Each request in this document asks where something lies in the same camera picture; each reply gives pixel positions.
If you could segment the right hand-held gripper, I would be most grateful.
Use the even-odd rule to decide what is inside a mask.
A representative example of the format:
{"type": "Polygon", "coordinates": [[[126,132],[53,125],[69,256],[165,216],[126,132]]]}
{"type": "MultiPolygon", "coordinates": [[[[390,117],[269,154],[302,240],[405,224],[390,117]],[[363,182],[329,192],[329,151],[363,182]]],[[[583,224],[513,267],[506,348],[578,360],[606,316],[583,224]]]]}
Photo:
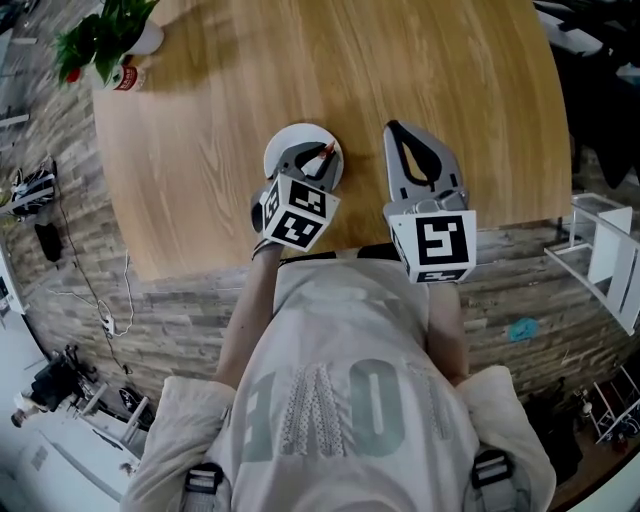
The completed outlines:
{"type": "Polygon", "coordinates": [[[383,141],[391,197],[383,213],[409,281],[464,280],[477,262],[477,223],[453,151],[406,121],[389,121],[383,141]]]}

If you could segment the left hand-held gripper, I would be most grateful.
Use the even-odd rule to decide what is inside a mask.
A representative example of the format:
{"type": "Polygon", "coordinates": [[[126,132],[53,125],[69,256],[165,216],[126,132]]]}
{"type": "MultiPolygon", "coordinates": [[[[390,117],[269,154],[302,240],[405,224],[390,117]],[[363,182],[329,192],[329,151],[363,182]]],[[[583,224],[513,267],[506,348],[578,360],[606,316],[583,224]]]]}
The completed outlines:
{"type": "Polygon", "coordinates": [[[298,170],[306,182],[279,174],[260,197],[262,234],[266,240],[298,251],[310,251],[331,224],[340,199],[324,192],[334,189],[341,162],[335,150],[324,152],[323,142],[303,142],[287,148],[273,176],[298,170]]]}

